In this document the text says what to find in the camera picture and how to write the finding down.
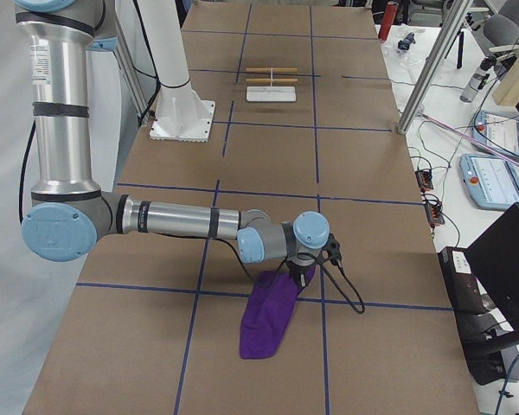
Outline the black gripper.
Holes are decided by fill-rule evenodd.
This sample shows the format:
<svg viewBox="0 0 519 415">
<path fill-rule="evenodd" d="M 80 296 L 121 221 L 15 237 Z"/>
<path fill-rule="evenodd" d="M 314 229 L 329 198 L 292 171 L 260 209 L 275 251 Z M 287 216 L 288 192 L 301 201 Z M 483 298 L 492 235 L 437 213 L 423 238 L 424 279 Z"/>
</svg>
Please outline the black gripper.
<svg viewBox="0 0 519 415">
<path fill-rule="evenodd" d="M 289 275 L 296 286 L 308 286 L 315 274 L 317 261 L 308 259 L 302 262 L 286 260 Z"/>
</svg>

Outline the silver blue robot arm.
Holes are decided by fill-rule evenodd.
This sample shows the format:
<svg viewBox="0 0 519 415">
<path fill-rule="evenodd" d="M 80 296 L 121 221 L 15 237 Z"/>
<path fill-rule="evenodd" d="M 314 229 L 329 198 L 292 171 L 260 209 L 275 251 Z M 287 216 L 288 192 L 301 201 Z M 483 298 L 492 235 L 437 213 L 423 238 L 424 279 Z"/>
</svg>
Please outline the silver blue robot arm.
<svg viewBox="0 0 519 415">
<path fill-rule="evenodd" d="M 38 256 L 67 262 L 109 234 L 232 239 L 243 265 L 276 259 L 299 287 L 324 261 L 333 237 L 319 213 L 273 223 L 262 211 L 141 201 L 106 192 L 92 177 L 87 51 L 116 35 L 112 1 L 18 1 L 16 22 L 29 37 L 33 115 L 40 164 L 22 237 Z"/>
</svg>

